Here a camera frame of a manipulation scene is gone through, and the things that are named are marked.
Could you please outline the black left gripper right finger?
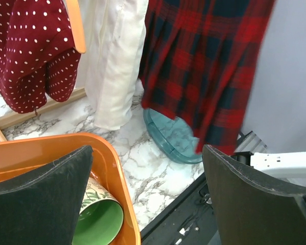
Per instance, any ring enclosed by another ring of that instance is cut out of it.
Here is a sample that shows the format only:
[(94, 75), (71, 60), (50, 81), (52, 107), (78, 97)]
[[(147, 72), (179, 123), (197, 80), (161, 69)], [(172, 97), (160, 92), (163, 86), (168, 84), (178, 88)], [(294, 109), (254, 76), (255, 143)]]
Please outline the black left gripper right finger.
[(222, 244), (306, 244), (306, 187), (210, 145), (202, 159)]

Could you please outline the red plaid skirt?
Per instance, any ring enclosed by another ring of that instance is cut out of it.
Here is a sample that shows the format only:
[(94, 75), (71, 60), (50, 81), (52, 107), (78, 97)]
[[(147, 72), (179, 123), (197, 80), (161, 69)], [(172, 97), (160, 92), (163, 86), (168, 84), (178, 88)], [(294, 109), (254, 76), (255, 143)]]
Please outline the red plaid skirt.
[(274, 1), (149, 1), (139, 79), (142, 107), (179, 117), (198, 138), (237, 147)]

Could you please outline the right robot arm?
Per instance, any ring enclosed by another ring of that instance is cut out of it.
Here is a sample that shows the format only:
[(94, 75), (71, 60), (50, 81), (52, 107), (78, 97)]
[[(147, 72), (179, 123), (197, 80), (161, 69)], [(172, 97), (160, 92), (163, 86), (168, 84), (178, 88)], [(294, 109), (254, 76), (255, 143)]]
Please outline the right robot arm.
[(275, 178), (306, 178), (306, 152), (239, 152), (233, 158)]

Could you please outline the white skirt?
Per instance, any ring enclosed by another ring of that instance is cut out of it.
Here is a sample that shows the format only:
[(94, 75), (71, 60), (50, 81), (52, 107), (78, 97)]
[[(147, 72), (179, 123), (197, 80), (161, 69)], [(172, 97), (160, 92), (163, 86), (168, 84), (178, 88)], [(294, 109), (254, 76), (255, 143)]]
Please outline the white skirt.
[(148, 1), (79, 1), (87, 51), (77, 87), (84, 87), (94, 123), (118, 130), (132, 117), (131, 105), (146, 35)]

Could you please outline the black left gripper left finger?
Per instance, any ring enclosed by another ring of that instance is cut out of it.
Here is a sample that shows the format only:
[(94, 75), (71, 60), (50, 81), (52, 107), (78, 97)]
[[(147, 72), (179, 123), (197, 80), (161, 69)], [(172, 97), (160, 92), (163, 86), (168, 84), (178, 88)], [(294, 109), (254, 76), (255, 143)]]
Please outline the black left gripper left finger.
[(71, 244), (92, 152), (85, 145), (0, 182), (0, 244)]

